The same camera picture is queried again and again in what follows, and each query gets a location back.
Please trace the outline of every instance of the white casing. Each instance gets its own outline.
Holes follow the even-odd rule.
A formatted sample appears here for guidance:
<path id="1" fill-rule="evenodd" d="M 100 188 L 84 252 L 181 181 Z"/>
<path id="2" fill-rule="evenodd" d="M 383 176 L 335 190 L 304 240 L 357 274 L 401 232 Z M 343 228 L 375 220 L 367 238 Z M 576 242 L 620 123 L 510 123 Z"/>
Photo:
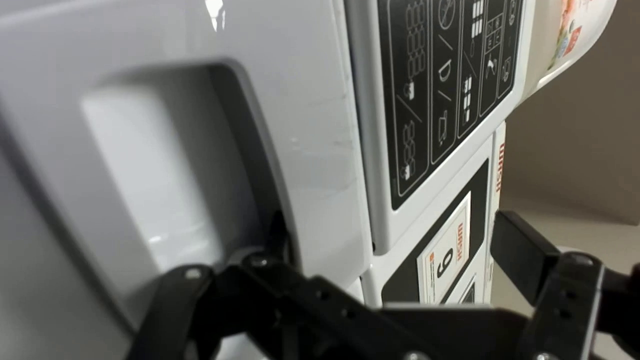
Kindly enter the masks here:
<path id="1" fill-rule="evenodd" d="M 225 118 L 204 79 L 213 63 L 232 66 L 271 144 L 304 272 L 349 285 L 367 267 L 342 0 L 13 1 L 0 9 L 2 121 L 131 324 L 144 314 L 137 294 L 163 269 L 218 262 L 228 242 L 255 233 Z M 186 163 L 191 153 L 177 146 L 179 123 L 201 146 L 200 176 L 218 185 L 207 202 L 219 213 L 206 211 Z"/>

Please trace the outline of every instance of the black display panel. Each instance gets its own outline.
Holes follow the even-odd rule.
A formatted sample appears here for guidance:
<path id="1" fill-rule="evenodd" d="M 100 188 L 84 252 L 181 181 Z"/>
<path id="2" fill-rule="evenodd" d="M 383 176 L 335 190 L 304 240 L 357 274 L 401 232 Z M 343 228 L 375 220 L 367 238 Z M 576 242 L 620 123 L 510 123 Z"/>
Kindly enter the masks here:
<path id="1" fill-rule="evenodd" d="M 420 301 L 420 284 L 418 284 L 418 256 L 431 242 L 431 238 L 439 232 L 446 220 L 454 213 L 457 203 L 470 193 L 471 200 L 471 216 L 470 216 L 470 257 L 464 264 L 461 272 L 455 275 L 450 289 L 444 294 L 441 301 L 448 301 L 450 292 L 460 281 L 467 264 L 474 260 L 478 247 L 483 240 L 483 222 L 485 222 L 485 190 L 487 190 L 487 161 L 474 173 L 474 178 L 461 188 L 455 200 L 444 210 L 444 213 L 436 220 L 436 224 L 423 233 L 423 238 L 416 244 L 416 247 L 405 256 L 399 267 L 389 275 L 389 280 L 381 285 L 381 301 Z"/>
<path id="2" fill-rule="evenodd" d="M 522 0 L 378 0 L 393 210 L 514 83 Z"/>

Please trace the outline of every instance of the wall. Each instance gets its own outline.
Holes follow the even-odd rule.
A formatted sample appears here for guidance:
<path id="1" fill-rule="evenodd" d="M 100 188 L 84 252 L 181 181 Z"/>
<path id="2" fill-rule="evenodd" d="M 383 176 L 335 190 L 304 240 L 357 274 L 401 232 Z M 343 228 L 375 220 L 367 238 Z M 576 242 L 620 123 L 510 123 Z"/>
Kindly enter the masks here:
<path id="1" fill-rule="evenodd" d="M 640 1 L 510 121 L 510 203 L 569 203 L 640 220 Z"/>

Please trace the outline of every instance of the black bracket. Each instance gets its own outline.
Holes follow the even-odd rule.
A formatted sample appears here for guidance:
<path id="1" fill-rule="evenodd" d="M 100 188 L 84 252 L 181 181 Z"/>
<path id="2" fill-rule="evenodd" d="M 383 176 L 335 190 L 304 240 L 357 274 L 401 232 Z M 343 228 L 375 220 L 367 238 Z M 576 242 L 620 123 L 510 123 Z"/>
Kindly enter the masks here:
<path id="1" fill-rule="evenodd" d="M 635 275 L 607 272 L 588 253 L 560 253 L 514 211 L 498 213 L 491 253 L 535 305 L 531 318 L 476 305 L 370 310 L 321 277 L 248 253 L 219 272 L 167 272 L 128 360 L 177 360 L 186 352 L 209 360 L 232 334 L 281 360 L 582 360 L 595 329 L 612 331 L 634 353 Z"/>

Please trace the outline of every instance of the sticker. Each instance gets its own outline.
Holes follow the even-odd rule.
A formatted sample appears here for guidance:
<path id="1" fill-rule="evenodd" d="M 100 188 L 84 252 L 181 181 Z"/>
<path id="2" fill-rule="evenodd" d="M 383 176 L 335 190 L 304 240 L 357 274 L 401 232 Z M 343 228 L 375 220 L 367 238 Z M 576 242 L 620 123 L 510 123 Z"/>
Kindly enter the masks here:
<path id="1" fill-rule="evenodd" d="M 551 56 L 551 62 L 548 68 L 558 66 L 564 57 L 573 53 L 576 47 L 579 47 L 582 41 L 586 41 L 583 35 L 588 32 L 601 32 L 593 29 L 598 23 L 593 17 L 601 13 L 605 7 L 605 1 L 598 0 L 561 0 L 561 12 L 560 12 L 560 29 L 555 38 L 555 51 Z"/>
<path id="2" fill-rule="evenodd" d="M 470 260 L 470 193 L 418 256 L 420 301 L 439 303 Z"/>

